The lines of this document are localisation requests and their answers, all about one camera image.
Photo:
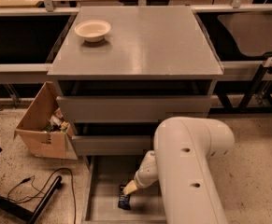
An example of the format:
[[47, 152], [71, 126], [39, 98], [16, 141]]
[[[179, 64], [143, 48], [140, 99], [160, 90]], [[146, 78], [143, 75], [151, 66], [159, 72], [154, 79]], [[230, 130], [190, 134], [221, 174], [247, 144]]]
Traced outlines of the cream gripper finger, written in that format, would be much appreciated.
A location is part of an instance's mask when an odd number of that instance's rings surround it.
[[136, 182], [134, 180], [131, 180], [127, 185], [126, 187], [123, 189], [123, 194], [125, 196], [135, 192], [138, 190], [138, 187], [136, 185]]

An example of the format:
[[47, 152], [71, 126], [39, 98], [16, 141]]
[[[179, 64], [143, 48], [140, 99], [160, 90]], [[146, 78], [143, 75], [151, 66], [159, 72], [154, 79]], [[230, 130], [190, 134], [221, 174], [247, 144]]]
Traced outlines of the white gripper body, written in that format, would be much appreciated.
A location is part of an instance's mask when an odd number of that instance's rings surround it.
[[134, 180], [139, 189], [145, 189], [150, 186], [150, 177], [144, 171], [137, 170]]

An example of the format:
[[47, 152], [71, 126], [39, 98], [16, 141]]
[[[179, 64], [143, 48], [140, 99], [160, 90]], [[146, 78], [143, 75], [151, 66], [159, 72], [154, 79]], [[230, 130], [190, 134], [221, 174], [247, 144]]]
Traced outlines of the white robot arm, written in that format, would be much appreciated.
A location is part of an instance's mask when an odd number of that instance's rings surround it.
[[167, 224], [228, 224], [208, 159], [225, 156], [234, 144], [233, 132], [219, 120], [166, 119], [123, 193], [158, 182]]

